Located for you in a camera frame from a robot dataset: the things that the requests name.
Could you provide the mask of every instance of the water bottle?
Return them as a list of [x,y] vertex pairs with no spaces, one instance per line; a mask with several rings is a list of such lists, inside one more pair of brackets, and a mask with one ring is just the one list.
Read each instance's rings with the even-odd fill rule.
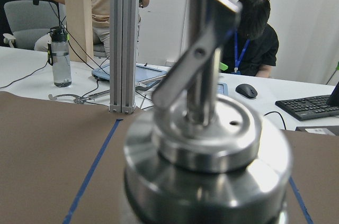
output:
[[49,64],[52,65],[54,84],[66,87],[72,83],[68,52],[68,34],[63,26],[50,29]]

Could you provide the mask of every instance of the blue tape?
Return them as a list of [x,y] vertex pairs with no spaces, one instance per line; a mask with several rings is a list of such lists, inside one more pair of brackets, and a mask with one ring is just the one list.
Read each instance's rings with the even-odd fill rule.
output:
[[110,131],[110,133],[106,137],[106,140],[105,140],[104,144],[102,145],[100,151],[96,155],[96,157],[95,157],[95,159],[93,161],[93,164],[92,164],[90,170],[88,171],[88,173],[87,173],[87,175],[86,175],[86,177],[85,177],[85,179],[83,181],[83,184],[81,185],[78,193],[76,194],[76,196],[74,198],[74,201],[73,201],[72,205],[70,206],[67,215],[64,218],[63,224],[69,224],[70,223],[70,221],[72,219],[72,215],[75,212],[75,210],[76,210],[76,208],[77,208],[77,206],[79,204],[79,201],[80,201],[81,197],[83,196],[83,194],[84,194],[84,192],[85,192],[85,190],[86,190],[86,188],[87,188],[87,186],[88,186],[88,184],[89,184],[89,182],[90,182],[90,180],[92,178],[92,175],[93,175],[93,173],[94,173],[94,171],[95,171],[95,169],[96,169],[96,167],[97,167],[97,165],[98,165],[102,155],[104,154],[104,152],[106,150],[106,147],[107,147],[108,143],[110,142],[110,140],[111,140],[115,130],[117,129],[117,127],[119,125],[119,122],[122,121],[122,120],[123,119],[116,119],[116,121],[115,121],[115,123],[114,123],[114,125],[113,125],[113,127],[112,127],[112,129]]
[[299,205],[300,205],[300,208],[301,208],[301,210],[302,210],[302,213],[303,213],[304,216],[305,216],[305,219],[306,219],[306,221],[307,221],[307,224],[314,224],[313,221],[312,221],[311,215],[309,215],[309,213],[308,213],[308,211],[307,211],[307,208],[306,208],[306,206],[305,206],[305,203],[304,203],[304,201],[302,200],[302,197],[301,197],[301,195],[300,195],[300,193],[299,193],[299,190],[298,190],[298,188],[297,188],[295,182],[293,181],[292,177],[290,177],[289,182],[290,182],[291,187],[292,187],[292,189],[293,189],[293,192],[294,192],[294,194],[295,194],[295,196],[296,196],[296,198],[297,198],[297,200],[298,200],[298,203],[299,203]]

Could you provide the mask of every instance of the computer mouse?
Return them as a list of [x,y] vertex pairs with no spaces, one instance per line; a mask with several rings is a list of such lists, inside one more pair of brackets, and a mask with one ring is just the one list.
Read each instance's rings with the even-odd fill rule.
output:
[[240,84],[235,88],[235,91],[239,94],[241,94],[245,98],[253,99],[256,98],[258,95],[258,92],[256,89],[249,84]]

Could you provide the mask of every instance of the bottle cap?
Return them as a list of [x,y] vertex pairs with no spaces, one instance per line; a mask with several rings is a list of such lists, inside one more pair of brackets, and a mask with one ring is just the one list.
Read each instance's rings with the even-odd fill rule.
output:
[[67,41],[67,31],[63,26],[52,27],[49,30],[49,35],[52,38],[52,42],[65,42]]

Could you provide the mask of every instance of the white wall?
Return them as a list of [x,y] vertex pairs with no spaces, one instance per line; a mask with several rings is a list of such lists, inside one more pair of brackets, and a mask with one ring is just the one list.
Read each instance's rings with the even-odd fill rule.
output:
[[150,0],[141,9],[137,62],[165,65],[180,56],[186,0]]
[[[139,62],[163,65],[180,53],[186,0],[151,0],[141,11]],[[271,0],[280,41],[280,79],[325,83],[339,60],[339,0]]]

